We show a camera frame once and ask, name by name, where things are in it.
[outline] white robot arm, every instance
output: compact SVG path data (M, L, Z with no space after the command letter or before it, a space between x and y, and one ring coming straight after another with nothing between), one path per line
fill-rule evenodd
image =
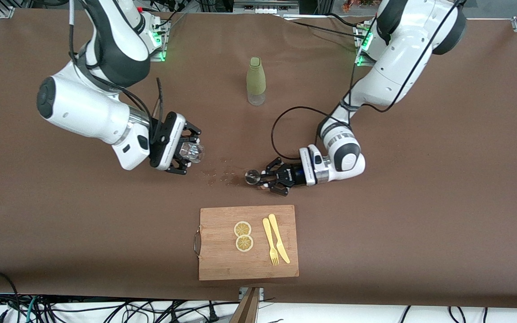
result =
M350 118L363 104L391 106L408 93L431 55L451 50L465 30L459 2L447 0L384 0L371 24L363 54L375 61L318 126L327 156L315 145L301 148L300 163L275 159L262 172L246 174L249 184L287 195L295 185L330 182L361 174L366 166Z
M169 112L162 127L154 127L163 120L119 101L120 92L149 74L150 55L162 46L166 22L140 12L132 0L79 1L93 23L92 38L43 81L39 113L58 127L110 144L126 170L150 157L154 168L186 174L191 162L202 157L201 131L175 112ZM182 135L183 130L191 135Z

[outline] table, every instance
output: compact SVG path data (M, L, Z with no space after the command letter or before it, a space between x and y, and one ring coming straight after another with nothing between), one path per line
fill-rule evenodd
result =
M242 285L279 302L517 307L517 33L469 20L400 104L362 109L352 125L367 158L357 178L293 188L244 184L275 154L287 108L330 112L346 92L353 39L267 15L190 14L167 61L132 92L203 130L206 157L187 176L148 163L123 171L109 147L47 123L40 82L68 61L67 12L0 20L0 271L21 293L236 299ZM307 20L341 31L336 20ZM75 47L90 37L79 13ZM246 102L259 56L267 102ZM364 75L357 70L357 78ZM310 143L320 116L279 122L279 150ZM193 234L201 207L294 204L300 276L199 282ZM0 282L0 292L6 290Z

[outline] bottle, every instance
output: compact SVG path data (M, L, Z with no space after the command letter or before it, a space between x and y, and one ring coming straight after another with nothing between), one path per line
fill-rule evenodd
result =
M260 57L251 57L246 72L246 94L252 105L261 105L266 98L267 81Z

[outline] yellow knife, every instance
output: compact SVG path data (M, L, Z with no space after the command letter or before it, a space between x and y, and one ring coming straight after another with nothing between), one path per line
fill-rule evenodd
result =
M280 256L285 260L285 262L287 264L290 264L291 260L289 259L289 256L287 256L287 251L285 250L285 246L283 246L283 241L280 238L279 225L277 225L276 223L275 215L269 214L268 220L271 221L272 229L276 235L276 249L279 251Z

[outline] cutting board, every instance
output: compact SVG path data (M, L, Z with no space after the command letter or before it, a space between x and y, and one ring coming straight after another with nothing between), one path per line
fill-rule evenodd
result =
M289 256L287 264L279 255L279 265L273 266L269 256L263 218L275 214L280 237ZM246 221L251 226L254 244L247 252L238 251L234 226ZM199 280L256 279L298 276L296 223L294 205L265 205L212 207L201 209L201 248ZM272 232L273 243L276 236Z

